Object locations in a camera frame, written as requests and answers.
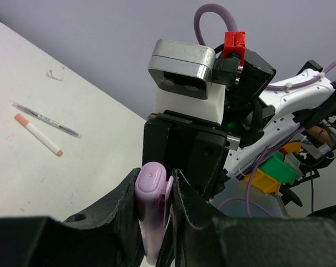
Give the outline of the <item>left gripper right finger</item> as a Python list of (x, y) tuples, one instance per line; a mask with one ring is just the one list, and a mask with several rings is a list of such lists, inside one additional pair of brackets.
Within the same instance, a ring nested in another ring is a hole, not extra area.
[(172, 218), (157, 266), (336, 266), (329, 219), (231, 218), (173, 169)]

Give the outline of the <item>purple highlighter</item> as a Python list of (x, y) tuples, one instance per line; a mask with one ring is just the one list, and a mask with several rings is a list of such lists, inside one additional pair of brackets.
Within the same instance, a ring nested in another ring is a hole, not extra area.
[(135, 182), (139, 226), (148, 264), (155, 265), (170, 216), (174, 178), (158, 162), (143, 165)]

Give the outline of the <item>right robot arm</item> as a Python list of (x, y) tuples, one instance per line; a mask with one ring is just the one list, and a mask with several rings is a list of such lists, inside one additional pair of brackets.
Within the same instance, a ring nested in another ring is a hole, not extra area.
[(167, 175), (180, 170), (203, 197), (214, 197), (231, 178), (250, 172), (264, 148), (272, 154), (336, 108), (336, 81), (304, 69), (284, 91), (263, 91), (265, 127), (258, 137), (223, 132), (222, 85), (206, 100), (157, 90), (154, 112), (144, 125), (142, 163), (158, 162)]

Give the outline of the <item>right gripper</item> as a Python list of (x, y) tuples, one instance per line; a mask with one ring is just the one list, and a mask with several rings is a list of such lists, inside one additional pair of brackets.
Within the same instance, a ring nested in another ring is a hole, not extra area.
[(218, 123), (173, 111), (152, 113), (144, 124), (142, 163), (179, 169), (205, 199), (223, 189), (226, 133)]

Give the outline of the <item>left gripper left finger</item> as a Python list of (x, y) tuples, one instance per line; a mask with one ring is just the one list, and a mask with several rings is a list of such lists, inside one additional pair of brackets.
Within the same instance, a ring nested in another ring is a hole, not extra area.
[(144, 258), (131, 170), (111, 192), (65, 221), (0, 217), (0, 266), (140, 266)]

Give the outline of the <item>clear purple gel pen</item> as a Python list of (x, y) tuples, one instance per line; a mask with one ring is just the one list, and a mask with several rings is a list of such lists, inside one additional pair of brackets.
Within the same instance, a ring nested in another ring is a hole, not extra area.
[(61, 124), (61, 123), (59, 123), (59, 122), (57, 122), (57, 121), (49, 118), (49, 117), (46, 117), (46, 116), (44, 116), (44, 115), (42, 115), (42, 114), (40, 114), (40, 113), (38, 113), (38, 112), (36, 112), (36, 111), (34, 111), (34, 110), (26, 107), (26, 106), (20, 105), (20, 104), (18, 104), (16, 102), (13, 103), (13, 106), (15, 108), (23, 111), (24, 113), (26, 113), (28, 115), (31, 115), (31, 116), (33, 116), (33, 117), (35, 117), (35, 118), (37, 118), (37, 119), (45, 122), (46, 124), (49, 124), (49, 125), (51, 125), (51, 126), (57, 128), (57, 129), (65, 132), (65, 133), (67, 133), (67, 134), (69, 134), (71, 136), (74, 136), (74, 137), (79, 138), (79, 139), (81, 138), (81, 135), (78, 132), (74, 131), (73, 129), (71, 129), (71, 128), (69, 128), (69, 127), (67, 127), (67, 126), (65, 126), (65, 125), (63, 125), (63, 124)]

